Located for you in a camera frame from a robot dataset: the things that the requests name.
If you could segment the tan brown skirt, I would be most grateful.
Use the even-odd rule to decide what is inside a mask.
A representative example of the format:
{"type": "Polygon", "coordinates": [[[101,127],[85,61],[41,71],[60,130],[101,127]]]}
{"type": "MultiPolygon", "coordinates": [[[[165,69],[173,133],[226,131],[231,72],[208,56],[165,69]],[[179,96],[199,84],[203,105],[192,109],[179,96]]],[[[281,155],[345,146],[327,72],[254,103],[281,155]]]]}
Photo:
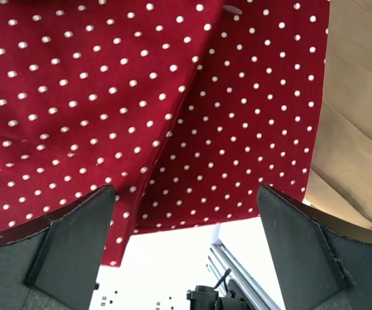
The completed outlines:
{"type": "Polygon", "coordinates": [[[332,1],[320,122],[306,195],[372,230],[372,1],[332,1]]]}

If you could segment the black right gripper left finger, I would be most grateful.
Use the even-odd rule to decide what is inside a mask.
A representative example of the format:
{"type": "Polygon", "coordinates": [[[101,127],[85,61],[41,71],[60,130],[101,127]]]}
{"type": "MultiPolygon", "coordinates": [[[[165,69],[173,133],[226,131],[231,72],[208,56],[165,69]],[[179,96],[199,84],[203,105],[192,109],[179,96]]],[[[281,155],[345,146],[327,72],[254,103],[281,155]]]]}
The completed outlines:
{"type": "Polygon", "coordinates": [[[0,232],[0,309],[88,309],[114,203],[104,185],[0,232]]]}

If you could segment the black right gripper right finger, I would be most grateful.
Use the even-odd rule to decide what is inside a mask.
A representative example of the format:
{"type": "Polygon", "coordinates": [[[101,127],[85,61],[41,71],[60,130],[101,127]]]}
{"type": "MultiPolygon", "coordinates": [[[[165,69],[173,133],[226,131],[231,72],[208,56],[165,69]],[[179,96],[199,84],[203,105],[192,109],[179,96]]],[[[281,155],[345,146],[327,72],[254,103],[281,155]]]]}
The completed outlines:
{"type": "Polygon", "coordinates": [[[286,309],[372,309],[372,230],[268,185],[257,203],[286,309]]]}

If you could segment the red polka dot skirt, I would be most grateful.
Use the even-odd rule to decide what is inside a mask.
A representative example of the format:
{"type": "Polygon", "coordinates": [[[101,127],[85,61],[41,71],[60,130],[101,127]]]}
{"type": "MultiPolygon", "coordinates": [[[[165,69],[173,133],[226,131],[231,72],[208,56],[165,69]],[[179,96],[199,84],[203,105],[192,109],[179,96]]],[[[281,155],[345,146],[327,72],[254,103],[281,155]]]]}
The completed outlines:
{"type": "Polygon", "coordinates": [[[0,1],[0,232],[104,184],[133,234],[303,199],[329,1],[0,1]]]}

